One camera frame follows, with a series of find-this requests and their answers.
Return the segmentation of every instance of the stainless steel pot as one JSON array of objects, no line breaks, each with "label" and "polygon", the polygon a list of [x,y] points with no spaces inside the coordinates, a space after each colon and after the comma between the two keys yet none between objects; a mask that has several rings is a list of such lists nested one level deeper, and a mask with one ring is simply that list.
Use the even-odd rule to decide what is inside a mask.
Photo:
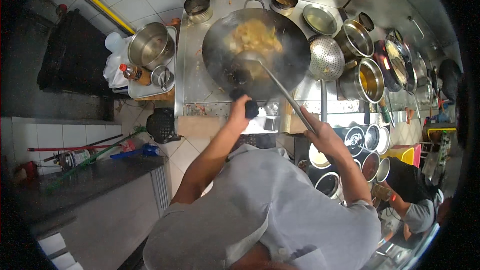
[{"label": "stainless steel pot", "polygon": [[374,42],[362,24],[347,19],[334,37],[345,56],[345,63],[374,55]]},{"label": "stainless steel pot", "polygon": [[361,99],[376,104],[385,92],[382,71],[371,58],[362,59],[355,69],[345,71],[338,81],[343,96],[349,100]]},{"label": "stainless steel pot", "polygon": [[128,45],[130,63],[153,71],[170,62],[175,53],[175,43],[165,25],[159,22],[141,27]]},{"label": "stainless steel pot", "polygon": [[426,85],[417,87],[417,100],[419,104],[431,104],[434,96],[434,88],[432,83],[428,82]]}]

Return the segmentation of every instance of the man's hand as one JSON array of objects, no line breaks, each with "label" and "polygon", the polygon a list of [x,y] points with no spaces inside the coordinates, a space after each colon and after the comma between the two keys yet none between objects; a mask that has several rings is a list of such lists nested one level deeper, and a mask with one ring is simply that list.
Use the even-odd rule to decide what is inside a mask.
[{"label": "man's hand", "polygon": [[345,155],[351,156],[343,140],[335,133],[330,124],[320,122],[317,117],[309,113],[303,106],[300,107],[300,110],[303,116],[307,118],[308,123],[310,123],[317,132],[315,134],[310,130],[306,130],[303,134],[313,143],[319,152],[329,155],[335,160]]},{"label": "man's hand", "polygon": [[252,99],[248,97],[248,95],[243,95],[232,102],[230,117],[227,122],[231,128],[238,129],[240,132],[243,132],[247,128],[251,119],[245,118],[245,103],[249,100]]}]

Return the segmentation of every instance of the sauce bottle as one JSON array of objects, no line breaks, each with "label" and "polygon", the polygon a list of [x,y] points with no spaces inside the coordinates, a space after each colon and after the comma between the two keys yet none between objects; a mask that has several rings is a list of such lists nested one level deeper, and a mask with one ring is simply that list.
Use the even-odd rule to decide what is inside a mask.
[{"label": "sauce bottle", "polygon": [[123,71],[123,76],[132,81],[136,81],[143,86],[148,86],[152,83],[150,79],[150,72],[142,67],[135,65],[126,65],[122,63],[119,67],[120,71]]}]

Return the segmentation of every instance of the wok handle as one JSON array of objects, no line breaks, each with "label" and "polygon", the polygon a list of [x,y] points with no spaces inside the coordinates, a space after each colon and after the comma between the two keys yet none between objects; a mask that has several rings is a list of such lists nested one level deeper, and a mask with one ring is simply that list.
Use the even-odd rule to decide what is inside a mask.
[{"label": "wok handle", "polygon": [[258,2],[261,3],[261,8],[262,8],[262,9],[265,9],[265,4],[264,4],[264,2],[263,2],[262,0],[245,0],[245,4],[243,5],[243,8],[244,8],[244,9],[247,8],[247,3],[248,3],[249,1],[258,1]]}]

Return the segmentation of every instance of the frying pan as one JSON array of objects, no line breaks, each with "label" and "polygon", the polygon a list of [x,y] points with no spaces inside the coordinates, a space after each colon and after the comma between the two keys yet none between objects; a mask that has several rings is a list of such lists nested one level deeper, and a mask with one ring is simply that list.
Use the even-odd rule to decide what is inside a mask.
[{"label": "frying pan", "polygon": [[203,39],[201,53],[207,72],[226,92],[243,89],[254,101],[262,101],[280,95],[279,89],[269,77],[254,80],[239,79],[232,65],[235,54],[230,51],[225,38],[240,24],[260,20],[267,28],[275,27],[275,35],[282,44],[282,53],[273,53],[272,73],[291,92],[305,77],[310,66],[310,46],[302,30],[287,17],[263,8],[236,10],[215,21]]}]

